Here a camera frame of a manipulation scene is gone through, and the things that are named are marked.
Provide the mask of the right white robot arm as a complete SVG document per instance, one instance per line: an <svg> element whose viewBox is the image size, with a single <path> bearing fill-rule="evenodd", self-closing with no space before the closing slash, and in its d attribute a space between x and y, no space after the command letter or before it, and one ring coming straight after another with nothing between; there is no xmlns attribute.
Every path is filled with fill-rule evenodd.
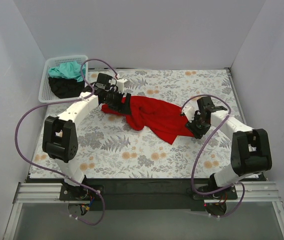
<svg viewBox="0 0 284 240"><path fill-rule="evenodd" d="M226 189L246 177L270 170L273 163L267 131L252 128L232 117L231 107L223 99L220 100L222 105L216 106L213 98L211 94L196 96L198 109L184 102L181 115L187 118L186 128L196 139L201 139L210 127L215 127L204 144L207 145L217 131L221 131L231 141L230 163L209 177L207 192L198 191L194 182L196 166L204 146L200 148L191 172L193 192L219 199L226 193Z"/></svg>

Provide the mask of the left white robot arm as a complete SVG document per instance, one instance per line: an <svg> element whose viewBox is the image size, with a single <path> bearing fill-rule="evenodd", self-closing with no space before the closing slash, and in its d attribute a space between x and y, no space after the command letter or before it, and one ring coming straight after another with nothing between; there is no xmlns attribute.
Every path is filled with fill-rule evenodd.
<svg viewBox="0 0 284 240"><path fill-rule="evenodd" d="M74 159L78 151L77 127L92 110L106 104L121 114L131 114L130 98L127 94L124 102L125 78L115 80L112 76L99 73L92 86L85 87L73 103L56 117L48 116L44 122L42 150L53 159L65 175L62 185L77 200L85 199L89 190L83 183L86 176Z"/></svg>

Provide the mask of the red t shirt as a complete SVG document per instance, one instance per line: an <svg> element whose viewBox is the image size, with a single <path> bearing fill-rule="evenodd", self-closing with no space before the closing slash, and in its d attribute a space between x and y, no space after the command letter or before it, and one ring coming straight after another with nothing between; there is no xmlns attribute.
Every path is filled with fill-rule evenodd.
<svg viewBox="0 0 284 240"><path fill-rule="evenodd" d="M101 110L106 114L124 116L129 126L141 131L148 127L163 141L173 144L176 137L193 137L194 134L186 128L188 119L181 116L181 108L172 103L146 96L130 98L131 114L119 113L104 104Z"/></svg>

